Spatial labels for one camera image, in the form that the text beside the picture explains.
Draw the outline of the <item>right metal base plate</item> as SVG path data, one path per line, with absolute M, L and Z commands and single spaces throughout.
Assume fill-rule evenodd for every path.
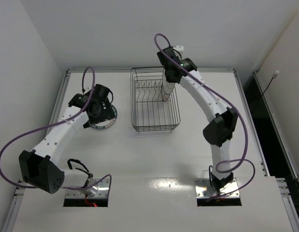
M 214 190 L 210 185 L 210 180 L 208 178 L 195 179 L 195 190 L 197 199 L 208 199 L 211 197 L 219 196 L 226 199 L 239 199 L 239 186 L 237 179 L 234 178 L 232 182 L 226 184 L 220 189 L 220 192 Z

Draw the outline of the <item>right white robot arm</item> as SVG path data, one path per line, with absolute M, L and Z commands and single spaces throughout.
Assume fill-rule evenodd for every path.
M 217 192 L 233 180 L 233 172 L 230 172 L 229 146 L 235 131 L 238 115 L 236 111 L 220 100 L 211 91 L 205 88 L 205 82 L 201 79 L 200 72 L 191 59 L 180 60 L 172 47 L 163 49 L 173 61 L 193 75 L 199 82 L 192 79 L 180 70 L 161 51 L 157 52 L 158 59 L 164 68 L 162 76 L 162 100 L 166 102 L 178 83 L 197 102 L 203 110 L 209 124 L 203 129 L 205 140 L 211 145 L 213 167 L 219 162 L 222 164 L 220 171 L 212 169 L 210 173 L 212 188 Z

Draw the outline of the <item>metal base plate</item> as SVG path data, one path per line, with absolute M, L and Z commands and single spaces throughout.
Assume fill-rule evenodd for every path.
M 226 184 L 220 189 L 220 192 L 214 190 L 210 185 L 210 180 L 208 178 L 195 179 L 195 190 L 197 199 L 208 199 L 211 197 L 219 196 L 226 199 L 239 199 L 239 186 L 237 179 L 234 178 L 232 182 Z
M 105 179 L 101 180 L 99 183 L 97 183 L 95 186 L 91 187 L 87 190 L 66 190 L 65 198 L 66 199 L 82 199 L 85 196 L 88 197 L 88 199 L 94 199 L 94 200 L 104 200 L 108 197 L 108 191 L 110 187 L 110 177 L 106 177 Z

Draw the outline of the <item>blue rimmed plate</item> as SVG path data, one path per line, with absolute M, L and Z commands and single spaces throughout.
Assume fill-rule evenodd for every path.
M 117 119 L 118 113 L 117 113 L 117 109 L 112 104 L 109 109 L 110 109 L 110 113 L 107 116 L 107 119 L 105 121 L 90 124 L 90 127 L 96 130 L 106 130 L 110 126 L 112 126 Z

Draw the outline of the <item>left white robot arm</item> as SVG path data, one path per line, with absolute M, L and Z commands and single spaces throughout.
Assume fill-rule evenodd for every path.
M 73 136 L 81 128 L 89 128 L 112 119 L 115 114 L 108 99 L 112 91 L 96 84 L 92 92 L 76 94 L 59 121 L 46 137 L 31 151 L 23 151 L 19 156 L 19 164 L 23 180 L 36 188 L 50 194 L 60 188 L 77 190 L 93 196 L 97 184 L 93 174 L 86 170 L 60 169 L 57 164 Z

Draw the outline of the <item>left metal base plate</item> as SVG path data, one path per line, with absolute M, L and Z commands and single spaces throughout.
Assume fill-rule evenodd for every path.
M 82 199 L 85 196 L 88 197 L 88 199 L 94 199 L 94 200 L 104 200 L 108 197 L 108 191 L 110 187 L 110 177 L 106 177 L 105 179 L 101 180 L 99 183 L 97 183 L 95 186 L 91 187 L 87 190 L 66 190 L 65 198 L 66 199 Z

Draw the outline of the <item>orange sunburst pattern plate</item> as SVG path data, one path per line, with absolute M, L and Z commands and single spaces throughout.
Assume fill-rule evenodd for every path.
M 174 87 L 175 87 L 175 83 L 169 83 L 167 81 L 167 78 L 165 76 L 165 73 L 163 73 L 162 75 L 162 100 L 164 102 L 167 102 L 168 99 L 170 98 L 173 90 L 174 90 Z

